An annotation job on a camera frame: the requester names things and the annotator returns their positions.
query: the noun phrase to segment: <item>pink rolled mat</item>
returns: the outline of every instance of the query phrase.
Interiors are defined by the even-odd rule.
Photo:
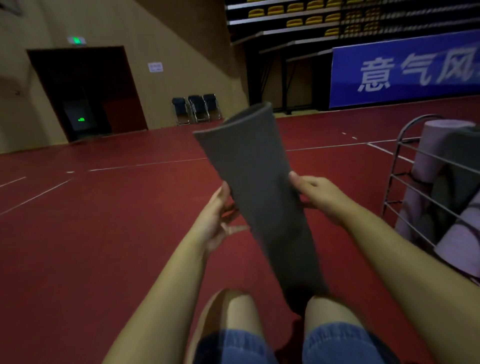
[[[418,149],[424,150],[430,154],[440,155],[442,144],[445,138],[459,128],[472,127],[474,123],[463,120],[431,120],[427,121],[421,133],[420,144]],[[438,159],[426,156],[422,153],[415,155],[414,164],[412,167],[412,176],[418,181],[425,183],[433,183],[437,177],[443,162]],[[413,183],[413,186],[424,193],[427,193],[427,188],[423,185]],[[400,216],[406,219],[410,224],[415,225],[420,219],[427,201],[418,193],[411,189],[405,191],[402,207],[400,209]],[[412,241],[414,231],[404,222],[398,218],[395,224],[395,230],[405,239]]]
[[[480,191],[460,215],[472,226],[480,229]],[[435,247],[435,252],[454,267],[480,278],[480,232],[455,223]]]

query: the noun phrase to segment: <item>gym floor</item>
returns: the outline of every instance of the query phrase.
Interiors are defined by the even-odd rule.
[[[278,126],[297,173],[325,176],[380,213],[400,129],[431,113],[478,122],[479,101],[462,97],[334,111],[278,119]],[[0,362],[102,361],[221,183],[192,136],[215,124],[0,155]],[[414,155],[403,156],[399,168],[408,170]],[[318,211],[306,214],[331,291],[402,361],[433,363],[347,234]],[[299,318],[248,232],[212,255],[195,320],[208,298],[225,287],[253,296],[267,341],[286,362],[301,340]]]

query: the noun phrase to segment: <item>person's left hand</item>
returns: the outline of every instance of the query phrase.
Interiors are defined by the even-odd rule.
[[[223,181],[222,186],[210,198],[187,234],[200,244],[206,258],[227,236],[249,228],[246,225],[229,225],[240,215],[235,203],[227,202],[229,197],[230,187]]]

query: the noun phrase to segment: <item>banner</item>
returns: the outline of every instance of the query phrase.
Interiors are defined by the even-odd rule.
[[[330,107],[480,92],[480,30],[333,49]]]

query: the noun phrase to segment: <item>rolled yoga mat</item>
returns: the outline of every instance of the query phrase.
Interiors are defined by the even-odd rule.
[[[448,135],[442,145],[440,156],[480,170],[480,129],[462,128]],[[479,188],[480,175],[445,163],[435,178],[430,197],[460,215]],[[432,243],[437,244],[455,221],[455,216],[429,202],[416,228]]]
[[[303,315],[328,288],[270,103],[257,104],[216,128],[193,133],[249,224],[290,309]]]
[[[460,216],[477,230],[457,221],[435,247],[435,252],[454,267],[480,278],[480,191]]]
[[[427,121],[423,127],[420,144],[418,149],[433,155],[439,155],[445,138],[458,130],[459,128],[472,127],[474,123],[463,120],[431,120]],[[418,182],[412,185],[429,194],[430,186],[424,183],[433,183],[438,171],[442,167],[443,162],[438,159],[426,156],[417,152],[411,174]],[[406,219],[410,224],[414,225],[419,221],[423,211],[425,210],[427,200],[415,191],[407,188],[403,198],[400,216]],[[405,239],[413,241],[415,237],[414,231],[402,219],[398,218],[395,224],[395,230]]]

